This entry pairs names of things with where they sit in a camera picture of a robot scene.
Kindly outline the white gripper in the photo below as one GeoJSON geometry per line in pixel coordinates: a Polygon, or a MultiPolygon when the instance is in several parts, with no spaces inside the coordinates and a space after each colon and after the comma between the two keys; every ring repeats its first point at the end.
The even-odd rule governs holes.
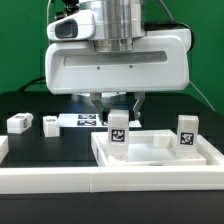
{"type": "Polygon", "coordinates": [[[97,53],[91,41],[52,44],[45,56],[48,89],[54,94],[91,93],[90,100],[101,122],[109,110],[101,98],[105,92],[135,92],[134,118],[149,91],[182,90],[189,83],[187,52],[190,31],[150,31],[133,41],[133,50],[97,53]]]}

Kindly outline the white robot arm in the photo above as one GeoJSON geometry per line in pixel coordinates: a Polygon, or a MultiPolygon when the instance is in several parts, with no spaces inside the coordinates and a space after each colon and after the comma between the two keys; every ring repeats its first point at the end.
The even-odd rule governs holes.
{"type": "Polygon", "coordinates": [[[86,94],[105,121],[104,93],[135,94],[136,117],[149,91],[182,90],[189,83],[190,28],[173,19],[145,22],[144,0],[62,0],[65,10],[47,26],[48,89],[86,94]]]}

